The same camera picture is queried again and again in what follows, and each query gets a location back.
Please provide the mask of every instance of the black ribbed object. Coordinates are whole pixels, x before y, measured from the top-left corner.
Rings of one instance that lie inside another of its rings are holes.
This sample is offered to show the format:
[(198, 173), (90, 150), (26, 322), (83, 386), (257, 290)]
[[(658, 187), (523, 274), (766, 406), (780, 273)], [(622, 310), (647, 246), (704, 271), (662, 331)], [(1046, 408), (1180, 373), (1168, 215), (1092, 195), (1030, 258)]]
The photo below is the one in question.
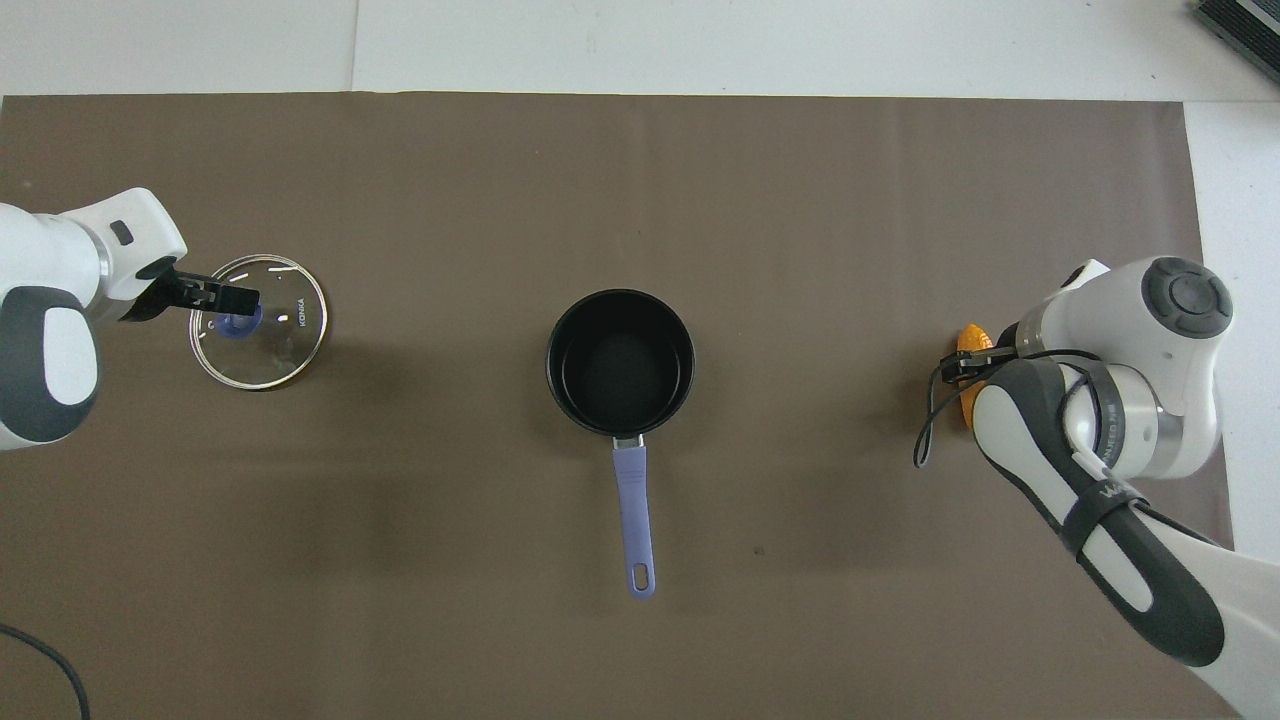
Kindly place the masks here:
[(1202, 0), (1196, 17), (1280, 82), (1280, 0)]

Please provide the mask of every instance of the velcro strap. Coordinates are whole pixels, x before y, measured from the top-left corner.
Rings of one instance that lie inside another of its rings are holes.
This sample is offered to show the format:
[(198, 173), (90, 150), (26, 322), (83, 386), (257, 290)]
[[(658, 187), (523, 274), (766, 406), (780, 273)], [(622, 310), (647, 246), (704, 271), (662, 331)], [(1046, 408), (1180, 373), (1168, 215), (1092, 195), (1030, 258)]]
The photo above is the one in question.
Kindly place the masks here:
[(1089, 539), (1098, 523), (1117, 507), (1132, 501), (1146, 503), (1147, 498), (1124, 480), (1115, 478), (1098, 480), (1089, 486), (1089, 489), (1084, 491), (1071, 506), (1070, 512), (1062, 520), (1062, 530), (1057, 537), (1066, 546), (1071, 557), (1079, 560), (1080, 550), (1084, 548), (1085, 541)]

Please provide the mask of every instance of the robotic arm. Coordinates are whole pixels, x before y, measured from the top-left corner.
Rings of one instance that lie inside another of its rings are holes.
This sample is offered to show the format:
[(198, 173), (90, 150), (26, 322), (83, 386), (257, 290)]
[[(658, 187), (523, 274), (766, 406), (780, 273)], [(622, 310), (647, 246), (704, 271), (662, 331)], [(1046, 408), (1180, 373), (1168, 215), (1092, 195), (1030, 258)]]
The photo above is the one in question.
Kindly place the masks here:
[(1125, 620), (1247, 717), (1280, 717), (1280, 565), (1213, 544), (1126, 482), (1185, 477), (1210, 457), (1231, 313), (1193, 263), (1089, 263), (997, 347), (945, 359), (942, 375), (986, 379), (979, 448)]
[(0, 451), (61, 439), (93, 406), (93, 329), (168, 306), (252, 315), (257, 291), (174, 270), (187, 246), (147, 190), (60, 215), (0, 204)]

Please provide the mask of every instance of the pan handle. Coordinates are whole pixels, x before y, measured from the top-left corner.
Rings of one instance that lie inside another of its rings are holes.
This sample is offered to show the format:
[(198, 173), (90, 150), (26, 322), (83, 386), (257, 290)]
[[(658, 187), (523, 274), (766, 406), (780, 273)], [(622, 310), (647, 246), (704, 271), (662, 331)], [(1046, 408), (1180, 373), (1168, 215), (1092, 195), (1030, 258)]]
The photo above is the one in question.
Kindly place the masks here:
[(653, 537), (649, 534), (648, 454), (645, 446), (613, 450), (613, 474), (618, 479), (622, 509), (622, 555), (627, 562), (627, 588), (631, 597), (653, 597), (657, 577), (653, 570)]

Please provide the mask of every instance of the orange object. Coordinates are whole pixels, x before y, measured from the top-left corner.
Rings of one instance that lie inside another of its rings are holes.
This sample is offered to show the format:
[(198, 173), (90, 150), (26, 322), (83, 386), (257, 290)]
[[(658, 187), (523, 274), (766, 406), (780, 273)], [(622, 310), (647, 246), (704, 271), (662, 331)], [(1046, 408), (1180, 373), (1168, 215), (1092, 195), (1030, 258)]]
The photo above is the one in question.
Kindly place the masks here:
[[(960, 337), (956, 338), (956, 350), (987, 350), (995, 343), (991, 342), (991, 336), (987, 331), (979, 328), (978, 325), (969, 323), (963, 331), (960, 331)], [(964, 424), (969, 429), (973, 429), (973, 401), (978, 398), (978, 391), (982, 386), (987, 383), (973, 383), (960, 393), (960, 411), (964, 413)]]

